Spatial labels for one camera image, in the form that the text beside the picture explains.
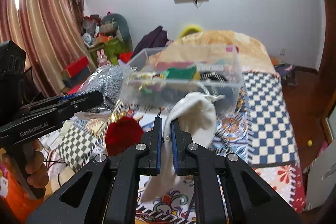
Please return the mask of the person's left hand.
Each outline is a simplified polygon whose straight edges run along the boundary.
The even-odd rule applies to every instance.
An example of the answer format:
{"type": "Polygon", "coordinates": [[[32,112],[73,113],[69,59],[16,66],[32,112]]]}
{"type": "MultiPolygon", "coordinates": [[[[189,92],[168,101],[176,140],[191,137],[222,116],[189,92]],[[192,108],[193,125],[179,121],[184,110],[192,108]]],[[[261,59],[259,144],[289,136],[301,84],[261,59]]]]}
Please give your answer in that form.
{"type": "MultiPolygon", "coordinates": [[[[49,182],[49,176],[47,173],[46,165],[44,164],[44,156],[39,151],[40,141],[38,139],[32,142],[34,148],[33,157],[27,162],[25,170],[29,174],[28,184],[33,186],[34,188],[45,188],[49,182]]],[[[11,177],[15,180],[17,179],[17,172],[12,166],[11,159],[7,153],[2,154],[2,162],[9,170],[11,177]]]]}

